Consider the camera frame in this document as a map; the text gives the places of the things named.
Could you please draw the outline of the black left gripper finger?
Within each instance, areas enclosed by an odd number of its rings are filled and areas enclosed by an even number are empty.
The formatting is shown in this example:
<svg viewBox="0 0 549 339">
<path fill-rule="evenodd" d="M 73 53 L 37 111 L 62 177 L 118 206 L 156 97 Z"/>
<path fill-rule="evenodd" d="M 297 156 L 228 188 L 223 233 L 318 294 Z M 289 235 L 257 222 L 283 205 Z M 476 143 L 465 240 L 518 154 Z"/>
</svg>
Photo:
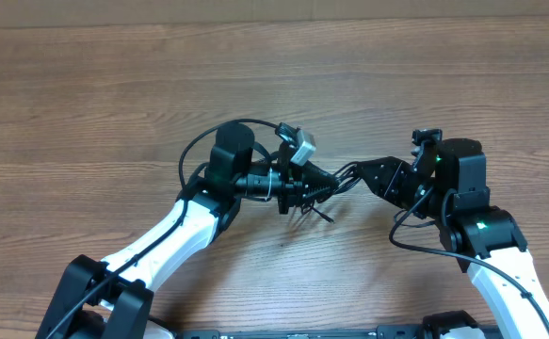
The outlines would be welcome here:
<svg viewBox="0 0 549 339">
<path fill-rule="evenodd" d="M 302 166 L 302 181 L 309 186 L 337 186 L 336 177 L 311 161 Z"/>
<path fill-rule="evenodd" d="M 303 202 L 323 202 L 337 190 L 338 184 L 307 185 L 302 194 Z"/>
</svg>

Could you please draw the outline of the black cable silver plug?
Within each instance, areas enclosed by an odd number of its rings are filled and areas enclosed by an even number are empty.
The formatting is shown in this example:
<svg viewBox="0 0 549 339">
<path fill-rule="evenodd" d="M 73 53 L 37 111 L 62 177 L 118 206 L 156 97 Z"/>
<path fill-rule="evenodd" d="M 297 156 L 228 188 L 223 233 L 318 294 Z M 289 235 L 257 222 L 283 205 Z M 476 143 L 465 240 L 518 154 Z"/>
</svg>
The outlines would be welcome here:
<svg viewBox="0 0 549 339">
<path fill-rule="evenodd" d="M 322 203 L 334 195 L 345 193 L 349 191 L 351 188 L 353 188 L 355 185 L 357 185 L 360 181 L 361 181 L 361 178 L 355 175 L 340 177 L 338 181 L 338 187 L 335 188 L 331 193 L 328 193 L 327 195 L 325 195 L 324 197 L 318 198 L 316 201 L 318 203 Z"/>
</svg>

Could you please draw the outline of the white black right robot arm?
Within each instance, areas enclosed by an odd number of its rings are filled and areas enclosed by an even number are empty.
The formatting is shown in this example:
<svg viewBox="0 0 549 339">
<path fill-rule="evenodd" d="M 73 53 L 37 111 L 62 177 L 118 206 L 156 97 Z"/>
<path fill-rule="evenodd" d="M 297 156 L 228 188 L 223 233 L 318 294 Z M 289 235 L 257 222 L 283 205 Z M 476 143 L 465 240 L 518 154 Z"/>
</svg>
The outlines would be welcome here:
<svg viewBox="0 0 549 339">
<path fill-rule="evenodd" d="M 549 300 L 515 218 L 490 203 L 487 159 L 469 138 L 414 137 L 413 163 L 388 156 L 357 165 L 378 197 L 406 216 L 432 218 L 440 249 L 390 241 L 405 250 L 452 257 L 490 308 L 504 338 L 549 338 Z"/>
</svg>

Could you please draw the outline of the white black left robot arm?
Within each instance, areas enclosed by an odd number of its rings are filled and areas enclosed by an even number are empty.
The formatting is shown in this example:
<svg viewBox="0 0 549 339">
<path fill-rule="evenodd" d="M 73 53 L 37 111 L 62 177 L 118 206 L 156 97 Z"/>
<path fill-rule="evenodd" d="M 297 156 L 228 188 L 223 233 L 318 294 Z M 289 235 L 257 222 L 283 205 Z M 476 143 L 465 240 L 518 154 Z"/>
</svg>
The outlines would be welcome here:
<svg viewBox="0 0 549 339">
<path fill-rule="evenodd" d="M 157 289 L 232 224 L 244 200 L 277 200 L 280 213 L 330 197 L 340 181 L 310 162 L 311 134 L 285 123 L 275 153 L 255 139 L 251 119 L 211 128 L 215 143 L 169 213 L 150 231 L 100 261 L 80 255 L 66 267 L 40 323 L 39 338 L 171 338 L 150 318 Z"/>
</svg>

